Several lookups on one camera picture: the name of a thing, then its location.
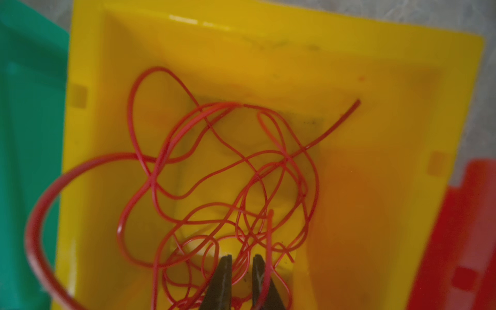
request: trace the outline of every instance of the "gray surface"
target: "gray surface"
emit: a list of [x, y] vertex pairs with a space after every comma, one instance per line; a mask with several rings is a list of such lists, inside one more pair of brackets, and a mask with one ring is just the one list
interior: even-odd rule
[[[72, 0], [21, 0], [64, 29]], [[486, 40], [470, 114], [451, 183], [459, 184], [472, 158], [496, 158], [496, 0], [279, 0], [347, 15], [477, 33]]]

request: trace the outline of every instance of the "tangled wire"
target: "tangled wire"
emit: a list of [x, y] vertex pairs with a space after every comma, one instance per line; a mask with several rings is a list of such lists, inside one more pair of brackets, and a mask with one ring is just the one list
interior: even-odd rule
[[[133, 123], [133, 106], [138, 89], [142, 82], [146, 79], [146, 77], [155, 72], [164, 72], [175, 79], [196, 105], [196, 108], [194, 110], [186, 114], [172, 128], [164, 143], [162, 144], [160, 152], [156, 158], [144, 155], [142, 153], [136, 138]], [[28, 260], [33, 270], [35, 271], [35, 274], [38, 276], [42, 284], [45, 286], [47, 291], [52, 295], [54, 299], [58, 300], [63, 306], [67, 307], [68, 309], [85, 309], [79, 302], [74, 300], [67, 293], [67, 291], [53, 276], [53, 272], [51, 271], [50, 266], [47, 263], [40, 245], [40, 231], [42, 229], [43, 219], [45, 218], [51, 203], [57, 197], [60, 191], [82, 173], [108, 162], [118, 160], [137, 160], [141, 164], [145, 174], [147, 175], [147, 180], [133, 195], [131, 200], [123, 209], [119, 219], [117, 237], [119, 248], [124, 257], [129, 262], [135, 265], [152, 269], [152, 310], [155, 310], [157, 308], [157, 297], [160, 284], [169, 302], [171, 303], [169, 309], [179, 308], [185, 310], [199, 307], [203, 300], [203, 293], [207, 288], [211, 276], [213, 275], [213, 271], [215, 270], [215, 267], [218, 263], [220, 252], [219, 242], [227, 239], [238, 241], [241, 247], [238, 253], [232, 253], [235, 257], [232, 270], [233, 285], [242, 280], [243, 277], [247, 274], [249, 266], [251, 264], [251, 252], [253, 251], [254, 247], [257, 245], [262, 246], [263, 248], [265, 248], [266, 252], [266, 270], [264, 274], [262, 291], [254, 308], [259, 309], [263, 305], [268, 292], [271, 274], [274, 274], [281, 281], [282, 285], [288, 292], [289, 297], [287, 302], [287, 309], [290, 309], [292, 304], [291, 290], [288, 284], [281, 277], [281, 275], [276, 271], [276, 268], [285, 256], [292, 263], [294, 263], [291, 252], [298, 249], [303, 244], [303, 242], [305, 242], [308, 236], [309, 223], [312, 219], [317, 205], [319, 196], [319, 178], [317, 168], [313, 159], [308, 154], [308, 150], [318, 144], [324, 138], [326, 138], [334, 130], [336, 130], [336, 128], [338, 128], [340, 124], [342, 124], [353, 113], [353, 111], [356, 110], [359, 105], [360, 102], [357, 101], [345, 114], [341, 116], [341, 118], [331, 128], [329, 128], [314, 141], [310, 142], [307, 145], [303, 145], [289, 126], [288, 122], [279, 113], [267, 108], [241, 104], [237, 102], [215, 102], [200, 105], [195, 97], [192, 95], [192, 93], [184, 85], [184, 83], [174, 73], [164, 67], [152, 67], [143, 72], [134, 82], [128, 98], [127, 125], [135, 152], [109, 154], [87, 161], [62, 175], [45, 191], [40, 200], [37, 202], [33, 213], [31, 214], [26, 230], [26, 251], [28, 254]], [[222, 137], [214, 129], [214, 126], [216, 123], [227, 117], [232, 111], [236, 109], [250, 109], [256, 112], [257, 121], [264, 131], [266, 137], [275, 146], [274, 150], [259, 151], [245, 156], [222, 139]], [[173, 150], [176, 148], [178, 143], [181, 142], [185, 135], [190, 132], [196, 125], [198, 125], [198, 123], [205, 123], [205, 125], [194, 141], [192, 147], [183, 155], [172, 157], [171, 154], [173, 153]], [[267, 124], [272, 124], [273, 127], [276, 129], [276, 132], [271, 132]], [[284, 128], [289, 133], [293, 141], [296, 143], [298, 147], [297, 151], [288, 151], [288, 143], [283, 136]], [[185, 159], [189, 158], [195, 152], [203, 137], [208, 132], [211, 132], [220, 143], [222, 143], [226, 148], [228, 148], [236, 156], [238, 156], [239, 160], [201, 178], [191, 187], [191, 189], [189, 189], [182, 195], [174, 195], [164, 189], [157, 181], [164, 167], [166, 165], [182, 162]], [[259, 168], [256, 168], [252, 164], [252, 162], [250, 162], [251, 159], [265, 154], [275, 154], [278, 155], [280, 159], [278, 161], [268, 162]], [[312, 167], [312, 174], [314, 177], [314, 180], [311, 181], [314, 185], [314, 188], [312, 190], [310, 188], [309, 181], [307, 181], [306, 177], [302, 173], [302, 169], [294, 160], [294, 158], [299, 155], [303, 155]], [[153, 163], [154, 168], [150, 170], [147, 166], [147, 163]], [[252, 170], [252, 176], [238, 193], [234, 201], [208, 202], [194, 208], [182, 219], [175, 219], [162, 210], [158, 199], [159, 194], [162, 194], [168, 199], [172, 200], [185, 199], [192, 193], [194, 193], [195, 189], [209, 178], [219, 175], [241, 164], [247, 165]], [[269, 191], [267, 190], [267, 186], [264, 183], [264, 179], [275, 172], [279, 173], [278, 181], [274, 189], [272, 191]], [[273, 201], [278, 189], [280, 188], [285, 176], [289, 176], [294, 181], [296, 185], [297, 195], [291, 209], [289, 209], [287, 213], [282, 217], [282, 219], [276, 223], [273, 220], [274, 212], [273, 209], [270, 208], [270, 204]], [[257, 184], [262, 189], [263, 205], [259, 206], [259, 210], [257, 213], [254, 213], [247, 210], [247, 196], [250, 189], [252, 189], [253, 186]], [[135, 258], [133, 255], [131, 255], [124, 241], [126, 223], [129, 215], [133, 211], [138, 201], [148, 191], [151, 191], [153, 205], [157, 214], [165, 221], [173, 224], [173, 227], [161, 240], [156, 250], [153, 262], [143, 261]], [[225, 208], [224, 216], [222, 218], [212, 220], [192, 220], [193, 216], [199, 211], [212, 207]], [[304, 218], [304, 222], [299, 233], [297, 233], [296, 237], [286, 246], [283, 245], [282, 242], [273, 242], [273, 233], [279, 230], [283, 225], [285, 225], [297, 210], [302, 211]], [[193, 234], [184, 240], [180, 240], [177, 232], [182, 227], [187, 225], [211, 225], [214, 228], [209, 234]], [[232, 226], [233, 233], [220, 235], [219, 232], [225, 226]], [[170, 254], [167, 256], [165, 261], [161, 261], [161, 256], [164, 248], [166, 247], [166, 245], [170, 244], [173, 245]], [[201, 263], [196, 264], [192, 261], [192, 258], [194, 256], [198, 256], [200, 252], [203, 252], [201, 256]], [[279, 256], [273, 258], [273, 253], [277, 253], [277, 255]], [[207, 267], [205, 262], [209, 255], [213, 255], [213, 265]], [[187, 282], [185, 283], [178, 283], [174, 281], [167, 273], [170, 268], [179, 264], [185, 264], [187, 268], [187, 275], [186, 277], [184, 277], [187, 278]], [[200, 285], [193, 282], [194, 270], [200, 272], [204, 279], [204, 281]], [[176, 300], [171, 294], [170, 287], [184, 288], [184, 297]], [[232, 298], [232, 306], [236, 310], [239, 310], [243, 303], [249, 300], [251, 300], [251, 294], [243, 297], [235, 296]]]

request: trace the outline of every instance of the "green plastic bin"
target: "green plastic bin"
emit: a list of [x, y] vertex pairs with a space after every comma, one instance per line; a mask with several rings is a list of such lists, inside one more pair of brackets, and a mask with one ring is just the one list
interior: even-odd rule
[[[0, 309], [48, 309], [24, 254], [27, 216], [61, 172], [69, 35], [15, 0], [0, 0]], [[53, 264], [58, 206], [44, 234]]]

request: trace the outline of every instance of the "yellow plastic bin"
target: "yellow plastic bin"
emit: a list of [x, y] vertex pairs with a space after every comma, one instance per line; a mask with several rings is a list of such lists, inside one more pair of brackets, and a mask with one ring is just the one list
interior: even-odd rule
[[[320, 203], [294, 268], [282, 273], [296, 310], [403, 309], [450, 177], [482, 46], [469, 34], [253, 0], [77, 0], [63, 167], [133, 151], [126, 99], [137, 76], [155, 65], [176, 73], [200, 103], [280, 111], [303, 143], [360, 99], [352, 117], [312, 149]], [[135, 106], [138, 140], [152, 156], [193, 108], [161, 74], [143, 84]], [[219, 133], [232, 136], [235, 121]], [[206, 143], [199, 152], [217, 147]], [[208, 160], [218, 167], [231, 158]], [[168, 171], [164, 186], [181, 191], [205, 174], [203, 164]], [[151, 271], [129, 264], [116, 242], [119, 214], [144, 181], [138, 162], [113, 163], [62, 193], [56, 273], [88, 309], [149, 308]], [[222, 194], [235, 187], [223, 185]], [[215, 196], [219, 185], [202, 190]], [[185, 206], [164, 208], [177, 215]], [[126, 241], [150, 261], [169, 228], [146, 195]], [[159, 307], [168, 307], [163, 296]]]

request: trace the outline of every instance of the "pliers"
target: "pliers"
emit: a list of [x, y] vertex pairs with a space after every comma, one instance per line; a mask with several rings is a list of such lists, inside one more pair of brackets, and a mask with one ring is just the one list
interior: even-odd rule
[[[231, 310], [232, 266], [232, 256], [228, 255], [220, 259], [212, 279], [210, 280], [200, 310]], [[251, 302], [253, 307], [255, 307], [262, 291], [264, 273], [265, 261], [261, 255], [257, 254], [253, 258], [253, 267], [251, 270]], [[272, 278], [270, 279], [267, 298], [260, 310], [286, 310]]]

